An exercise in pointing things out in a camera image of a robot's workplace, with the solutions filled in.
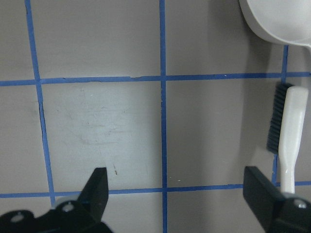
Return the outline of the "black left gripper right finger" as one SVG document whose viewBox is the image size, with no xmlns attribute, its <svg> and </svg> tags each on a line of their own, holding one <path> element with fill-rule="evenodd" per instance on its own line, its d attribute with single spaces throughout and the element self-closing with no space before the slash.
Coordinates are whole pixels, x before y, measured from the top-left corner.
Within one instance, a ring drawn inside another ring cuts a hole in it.
<svg viewBox="0 0 311 233">
<path fill-rule="evenodd" d="M 246 166 L 243 197 L 266 233 L 309 233 L 311 203 L 279 191 L 256 166 Z"/>
</svg>

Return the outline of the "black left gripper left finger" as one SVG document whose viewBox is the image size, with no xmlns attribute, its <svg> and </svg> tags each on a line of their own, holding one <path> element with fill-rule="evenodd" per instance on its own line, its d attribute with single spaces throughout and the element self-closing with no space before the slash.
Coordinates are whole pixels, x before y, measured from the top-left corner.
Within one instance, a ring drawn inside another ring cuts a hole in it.
<svg viewBox="0 0 311 233">
<path fill-rule="evenodd" d="M 108 202 L 105 167 L 94 169 L 80 195 L 64 200 L 42 216 L 15 210 L 0 216 L 2 233 L 111 233 L 102 222 Z"/>
</svg>

